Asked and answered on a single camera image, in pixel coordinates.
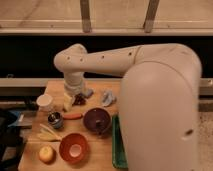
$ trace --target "paper cup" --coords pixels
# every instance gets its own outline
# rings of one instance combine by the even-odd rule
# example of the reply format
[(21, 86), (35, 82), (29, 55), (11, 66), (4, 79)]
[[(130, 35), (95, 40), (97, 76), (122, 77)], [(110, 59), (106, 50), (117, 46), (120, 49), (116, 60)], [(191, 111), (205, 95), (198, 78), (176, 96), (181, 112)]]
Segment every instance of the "paper cup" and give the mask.
[(53, 98), (49, 94), (42, 94), (36, 100), (40, 110), (50, 112), (53, 109)]

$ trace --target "green tray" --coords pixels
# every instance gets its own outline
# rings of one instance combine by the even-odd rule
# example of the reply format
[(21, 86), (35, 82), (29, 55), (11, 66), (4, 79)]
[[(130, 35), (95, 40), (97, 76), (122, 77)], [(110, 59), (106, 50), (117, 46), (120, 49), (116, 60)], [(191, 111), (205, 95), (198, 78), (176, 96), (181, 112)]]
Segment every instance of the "green tray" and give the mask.
[(118, 115), (114, 115), (112, 117), (112, 163), (113, 166), (118, 169), (128, 168), (120, 132)]

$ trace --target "orange bowl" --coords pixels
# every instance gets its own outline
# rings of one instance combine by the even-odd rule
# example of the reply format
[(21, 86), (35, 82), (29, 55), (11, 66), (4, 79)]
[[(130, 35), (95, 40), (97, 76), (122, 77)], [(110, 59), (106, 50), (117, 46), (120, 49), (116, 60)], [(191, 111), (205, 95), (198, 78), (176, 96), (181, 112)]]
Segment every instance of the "orange bowl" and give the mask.
[(66, 162), (76, 164), (85, 158), (88, 149), (86, 138), (81, 134), (72, 133), (62, 139), (59, 153)]

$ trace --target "small bowl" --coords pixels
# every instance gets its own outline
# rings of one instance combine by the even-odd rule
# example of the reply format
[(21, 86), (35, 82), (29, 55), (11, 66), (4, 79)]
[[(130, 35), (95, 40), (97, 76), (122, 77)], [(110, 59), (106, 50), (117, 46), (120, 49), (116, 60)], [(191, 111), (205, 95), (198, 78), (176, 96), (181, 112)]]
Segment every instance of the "small bowl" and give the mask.
[(48, 115), (48, 123), (55, 129), (63, 126), (63, 117), (59, 112), (53, 112)]
[(111, 126), (111, 116), (105, 109), (92, 108), (85, 113), (83, 124), (89, 131), (102, 135)]
[(86, 138), (78, 133), (64, 137), (59, 146), (59, 153), (63, 160), (76, 164), (83, 160), (88, 153), (89, 146)]

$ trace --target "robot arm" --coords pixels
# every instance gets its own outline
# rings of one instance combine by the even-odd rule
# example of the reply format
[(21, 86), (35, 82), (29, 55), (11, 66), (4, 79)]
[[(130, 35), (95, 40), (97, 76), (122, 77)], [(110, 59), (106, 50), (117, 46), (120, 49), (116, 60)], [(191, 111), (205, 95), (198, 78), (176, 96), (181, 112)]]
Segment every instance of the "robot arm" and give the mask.
[(84, 90), (82, 72), (124, 76), (118, 108), (130, 171), (197, 170), (201, 64), (191, 49), (157, 44), (88, 54), (76, 44), (54, 63), (71, 96)]

